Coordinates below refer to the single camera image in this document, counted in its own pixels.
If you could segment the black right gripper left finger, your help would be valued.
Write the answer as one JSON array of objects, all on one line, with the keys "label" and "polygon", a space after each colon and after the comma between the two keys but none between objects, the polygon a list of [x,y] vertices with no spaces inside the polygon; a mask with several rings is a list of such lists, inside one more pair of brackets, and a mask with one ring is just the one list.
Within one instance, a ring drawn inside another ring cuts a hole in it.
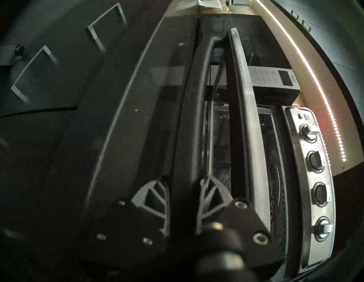
[{"label": "black right gripper left finger", "polygon": [[103,266],[137,266],[164,253],[170,229],[166,180],[152,180],[118,198],[90,230],[84,258]]}]

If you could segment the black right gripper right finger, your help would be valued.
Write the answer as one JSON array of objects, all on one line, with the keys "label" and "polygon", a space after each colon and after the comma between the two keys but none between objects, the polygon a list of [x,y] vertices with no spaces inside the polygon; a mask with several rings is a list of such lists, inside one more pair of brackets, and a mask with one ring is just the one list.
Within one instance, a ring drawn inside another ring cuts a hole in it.
[{"label": "black right gripper right finger", "polygon": [[233,198],[211,174],[199,184],[196,234],[206,272],[246,269],[257,278],[274,276],[285,255],[250,202]]}]

